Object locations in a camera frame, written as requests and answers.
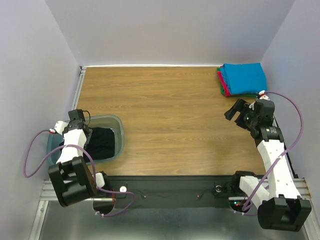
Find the black t-shirt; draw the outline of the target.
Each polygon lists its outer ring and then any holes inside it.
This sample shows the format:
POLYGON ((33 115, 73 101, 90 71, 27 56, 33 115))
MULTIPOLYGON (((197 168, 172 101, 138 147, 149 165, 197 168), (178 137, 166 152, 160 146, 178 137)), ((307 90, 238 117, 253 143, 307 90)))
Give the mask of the black t-shirt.
POLYGON ((115 152, 115 134, 109 128, 94 127, 89 143, 78 145, 84 149, 94 161, 106 160, 112 158, 115 152))

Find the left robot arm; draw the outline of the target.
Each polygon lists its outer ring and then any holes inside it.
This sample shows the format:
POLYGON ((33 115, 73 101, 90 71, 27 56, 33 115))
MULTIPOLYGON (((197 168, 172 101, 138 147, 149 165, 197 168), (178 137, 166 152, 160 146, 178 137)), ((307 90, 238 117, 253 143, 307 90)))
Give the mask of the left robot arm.
POLYGON ((81 120, 57 121, 54 130, 63 136, 65 146, 60 157, 48 169, 53 189, 62 207, 68 207, 83 200, 106 197, 111 193, 111 184, 105 174, 91 174, 83 157, 84 146, 90 136, 90 129, 81 120))

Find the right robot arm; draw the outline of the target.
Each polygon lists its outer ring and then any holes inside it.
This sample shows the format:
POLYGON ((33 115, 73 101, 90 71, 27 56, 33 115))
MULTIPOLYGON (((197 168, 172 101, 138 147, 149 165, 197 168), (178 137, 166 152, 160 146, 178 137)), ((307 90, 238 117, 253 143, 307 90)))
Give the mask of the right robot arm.
POLYGON ((225 112, 229 121, 239 113, 235 123, 250 132, 266 170, 261 179, 253 172, 236 171, 230 189, 235 195, 246 194, 241 213, 246 214, 250 205, 254 205, 263 229, 298 232, 312 206, 302 198, 291 176, 282 131, 273 125, 274 111, 274 102, 261 97, 253 103, 238 99, 225 112))

